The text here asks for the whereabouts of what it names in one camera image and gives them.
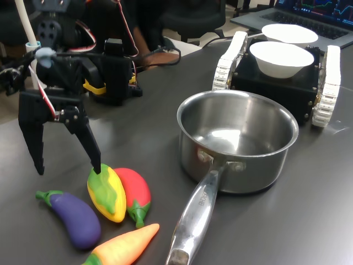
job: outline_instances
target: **orange carrot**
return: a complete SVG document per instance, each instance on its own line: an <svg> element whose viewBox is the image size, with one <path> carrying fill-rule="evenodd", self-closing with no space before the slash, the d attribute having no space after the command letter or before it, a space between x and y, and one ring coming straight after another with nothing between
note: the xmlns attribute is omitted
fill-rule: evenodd
<svg viewBox="0 0 353 265"><path fill-rule="evenodd" d="M112 238L96 247L82 265L130 265L159 230L158 224Z"/></svg>

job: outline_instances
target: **stainless steel saucepan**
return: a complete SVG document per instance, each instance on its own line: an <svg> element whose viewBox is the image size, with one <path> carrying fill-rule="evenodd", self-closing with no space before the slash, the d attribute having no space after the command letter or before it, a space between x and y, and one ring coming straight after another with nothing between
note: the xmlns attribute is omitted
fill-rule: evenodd
<svg viewBox="0 0 353 265"><path fill-rule="evenodd" d="M177 113L181 166L200 181L176 225L166 265L189 265L206 233L217 191L245 194L270 187L298 137L293 115L252 93L196 94Z"/></svg>

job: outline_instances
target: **purple eggplant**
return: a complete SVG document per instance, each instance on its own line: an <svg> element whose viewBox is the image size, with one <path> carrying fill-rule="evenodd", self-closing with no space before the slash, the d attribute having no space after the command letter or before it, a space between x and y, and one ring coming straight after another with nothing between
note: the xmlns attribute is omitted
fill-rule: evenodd
<svg viewBox="0 0 353 265"><path fill-rule="evenodd" d="M61 218L73 245L86 250L95 246L100 238L100 223L92 208L77 197L60 190L36 192Z"/></svg>

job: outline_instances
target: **gray table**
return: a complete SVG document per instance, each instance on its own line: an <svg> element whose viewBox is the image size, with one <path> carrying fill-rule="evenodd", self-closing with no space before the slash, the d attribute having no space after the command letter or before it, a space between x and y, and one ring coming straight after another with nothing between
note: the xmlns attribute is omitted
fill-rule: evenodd
<svg viewBox="0 0 353 265"><path fill-rule="evenodd" d="M161 229L136 265L164 265L175 224L195 187L178 164L176 111L187 97L211 89L227 45L212 45L178 66L141 74L144 96L123 107L88 100L102 161L135 169L152 192L146 223L157 222ZM353 48L343 50L346 87L352 82L352 61ZM353 93L341 89L330 126L301 128L269 191L220 194L194 265L353 264L352 103ZM59 189L94 207L86 187L89 159L62 125L47 124L44 143L46 169L40 177L17 121L0 126L0 264L82 264L89 255L71 246L59 219L34 197L36 190ZM100 243L134 229L128 217L122 224L98 217Z"/></svg>

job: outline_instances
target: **red bell pepper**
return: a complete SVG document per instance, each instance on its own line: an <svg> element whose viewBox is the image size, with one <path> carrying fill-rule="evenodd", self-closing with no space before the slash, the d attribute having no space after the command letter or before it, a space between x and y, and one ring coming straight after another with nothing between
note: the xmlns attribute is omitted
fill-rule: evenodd
<svg viewBox="0 0 353 265"><path fill-rule="evenodd" d="M136 228L144 227L143 220L151 205L151 192L140 174L129 168L116 168L126 195L126 209L136 222Z"/></svg>

